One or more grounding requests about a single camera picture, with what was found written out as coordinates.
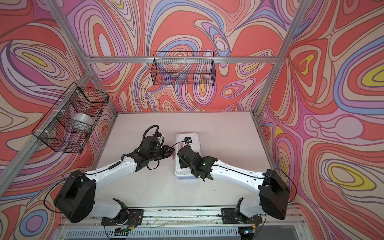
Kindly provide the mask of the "white blue plastic tool box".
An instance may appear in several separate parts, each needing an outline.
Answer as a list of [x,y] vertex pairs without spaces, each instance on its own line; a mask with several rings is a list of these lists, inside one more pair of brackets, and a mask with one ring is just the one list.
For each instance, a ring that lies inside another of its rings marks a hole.
[[185,137],[191,137],[192,143],[190,143],[189,145],[191,146],[191,148],[195,152],[198,152],[198,153],[201,152],[201,141],[200,141],[197,133],[177,134],[176,144],[173,146],[173,148],[175,149],[174,153],[176,153],[176,159],[174,160],[175,161],[175,176],[180,180],[189,180],[189,179],[195,178],[192,175],[191,170],[188,168],[188,166],[185,163],[183,163],[183,161],[177,155],[178,150],[180,150],[182,147],[187,145],[184,142]]

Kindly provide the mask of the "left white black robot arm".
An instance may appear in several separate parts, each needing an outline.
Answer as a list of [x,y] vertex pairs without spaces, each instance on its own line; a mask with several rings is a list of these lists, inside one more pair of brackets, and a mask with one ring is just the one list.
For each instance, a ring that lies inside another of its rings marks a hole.
[[175,151],[164,144],[158,125],[152,125],[143,134],[141,143],[131,153],[123,154],[117,162],[88,172],[76,170],[64,180],[54,206],[71,223],[87,218],[103,218],[114,225],[124,225],[130,217],[128,206],[117,198],[97,199],[96,193],[112,182],[159,163]]

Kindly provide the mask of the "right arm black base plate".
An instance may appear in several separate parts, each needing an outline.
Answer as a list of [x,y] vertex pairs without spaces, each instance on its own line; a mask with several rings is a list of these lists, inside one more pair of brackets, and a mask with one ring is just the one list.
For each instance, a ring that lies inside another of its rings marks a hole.
[[222,208],[221,213],[218,214],[218,217],[222,219],[223,224],[252,224],[258,226],[263,223],[263,218],[261,215],[255,215],[251,218],[246,217],[241,214],[239,211],[236,211],[235,208]]

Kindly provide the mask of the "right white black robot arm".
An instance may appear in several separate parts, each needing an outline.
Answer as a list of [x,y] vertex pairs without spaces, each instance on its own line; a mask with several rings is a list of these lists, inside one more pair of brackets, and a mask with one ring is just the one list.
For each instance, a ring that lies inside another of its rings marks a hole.
[[259,223],[258,218],[263,214],[277,220],[286,219],[291,189],[275,170],[247,171],[211,156],[202,157],[188,142],[177,149],[177,156],[193,177],[226,182],[253,194],[250,198],[239,198],[229,215],[225,213],[227,209],[222,209],[224,219],[241,224]]

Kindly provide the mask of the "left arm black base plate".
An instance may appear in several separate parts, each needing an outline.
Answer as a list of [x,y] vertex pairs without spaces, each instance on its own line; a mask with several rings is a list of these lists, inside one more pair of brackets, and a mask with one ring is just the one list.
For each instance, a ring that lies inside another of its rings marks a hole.
[[102,218],[102,226],[137,227],[142,224],[144,209],[122,210],[114,219]]

